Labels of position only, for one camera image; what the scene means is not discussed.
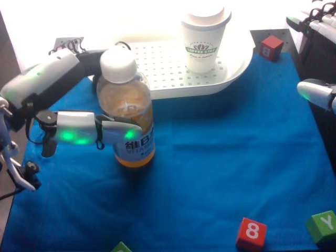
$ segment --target red cube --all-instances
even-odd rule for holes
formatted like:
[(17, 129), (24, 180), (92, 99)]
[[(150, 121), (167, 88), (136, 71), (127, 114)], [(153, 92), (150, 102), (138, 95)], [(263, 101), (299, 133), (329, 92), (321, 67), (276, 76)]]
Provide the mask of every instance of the red cube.
[(265, 244), (267, 226), (254, 220), (243, 218), (240, 224), (236, 246), (249, 251), (261, 251)]
[(283, 45), (284, 42), (281, 39), (271, 35), (261, 42), (259, 54), (268, 60), (276, 61), (280, 57)]

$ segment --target letter block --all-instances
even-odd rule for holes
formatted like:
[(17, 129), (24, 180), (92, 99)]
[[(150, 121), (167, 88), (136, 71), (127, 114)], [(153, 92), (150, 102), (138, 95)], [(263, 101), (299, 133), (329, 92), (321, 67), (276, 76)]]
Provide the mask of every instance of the letter block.
[(330, 240), (336, 243), (336, 216), (333, 211), (312, 215), (306, 226), (316, 244)]
[(261, 42), (259, 54), (270, 61), (276, 61), (280, 57), (284, 42), (271, 35)]
[(119, 242), (118, 245), (112, 250), (112, 252), (132, 252), (123, 242)]
[(236, 246), (249, 251), (261, 251), (265, 244), (267, 226), (254, 220), (243, 218), (237, 236)]

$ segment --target green cube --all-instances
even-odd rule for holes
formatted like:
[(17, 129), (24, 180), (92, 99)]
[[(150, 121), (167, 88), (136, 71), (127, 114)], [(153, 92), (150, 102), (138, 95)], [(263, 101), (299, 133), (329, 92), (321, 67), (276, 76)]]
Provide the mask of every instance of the green cube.
[(336, 241), (336, 216), (333, 211), (311, 216), (306, 226), (315, 243)]
[(132, 252), (123, 242), (119, 242), (118, 245), (112, 250), (112, 252)]

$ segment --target plastic bottle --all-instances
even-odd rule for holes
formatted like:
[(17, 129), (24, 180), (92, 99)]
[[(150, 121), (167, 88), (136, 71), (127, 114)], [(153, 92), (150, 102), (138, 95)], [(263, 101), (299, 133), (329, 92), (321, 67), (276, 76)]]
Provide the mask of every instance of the plastic bottle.
[(113, 46), (100, 58), (102, 76), (97, 83), (100, 107), (110, 117), (134, 120), (143, 131), (137, 140), (114, 144), (115, 158), (126, 167), (141, 167), (155, 153), (153, 109), (148, 81), (138, 72), (131, 51)]

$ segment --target white cup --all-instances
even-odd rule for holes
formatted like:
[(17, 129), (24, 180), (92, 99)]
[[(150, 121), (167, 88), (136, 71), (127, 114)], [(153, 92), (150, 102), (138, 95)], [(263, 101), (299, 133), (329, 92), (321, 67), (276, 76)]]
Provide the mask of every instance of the white cup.
[(186, 66), (190, 71), (204, 73), (212, 69), (230, 19), (231, 11), (223, 5), (189, 9), (182, 17)]

